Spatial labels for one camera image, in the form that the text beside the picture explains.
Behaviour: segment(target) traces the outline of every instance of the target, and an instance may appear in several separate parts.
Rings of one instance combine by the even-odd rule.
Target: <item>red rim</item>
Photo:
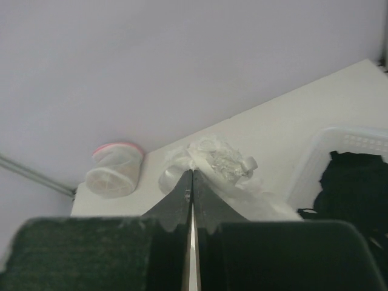
[[[144,156],[144,151],[140,148],[140,146],[136,145],[136,144],[132,144],[131,142],[113,142],[111,144],[104,144],[100,147],[98,147],[94,152],[93,152],[93,156],[100,150],[108,147],[108,146],[112,146],[114,144],[124,144],[126,146],[131,146],[131,147],[134,147],[135,149],[137,149],[139,151],[139,153]]]

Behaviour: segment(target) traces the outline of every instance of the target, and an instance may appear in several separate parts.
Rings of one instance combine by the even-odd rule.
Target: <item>white plastic bin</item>
[[[93,153],[94,169],[86,174],[86,187],[103,198],[131,194],[138,184],[142,150],[134,144],[116,142],[99,147]]]
[[[322,191],[321,176],[331,160],[330,152],[370,153],[388,161],[388,130],[362,127],[330,127],[319,132],[301,158],[285,197],[294,209],[312,208]]]

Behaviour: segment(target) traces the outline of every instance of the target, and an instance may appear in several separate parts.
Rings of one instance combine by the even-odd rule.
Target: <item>white table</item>
[[[388,78],[372,62],[354,64],[149,153],[130,196],[106,200],[80,184],[72,215],[142,215],[164,197],[158,178],[166,153],[209,133],[253,156],[263,190],[283,195],[311,137],[334,124],[388,128]]]

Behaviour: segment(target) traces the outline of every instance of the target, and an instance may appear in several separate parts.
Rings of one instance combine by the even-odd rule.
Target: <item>white wall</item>
[[[1,0],[0,152],[76,187],[383,46],[385,0]]]
[[[19,226],[29,218],[69,216],[72,199],[0,168],[0,258]]]

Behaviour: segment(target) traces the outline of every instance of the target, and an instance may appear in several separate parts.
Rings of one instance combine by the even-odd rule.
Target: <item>black cloth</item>
[[[388,284],[388,164],[381,156],[331,152],[322,192],[305,219],[339,219],[352,223],[369,243]]]

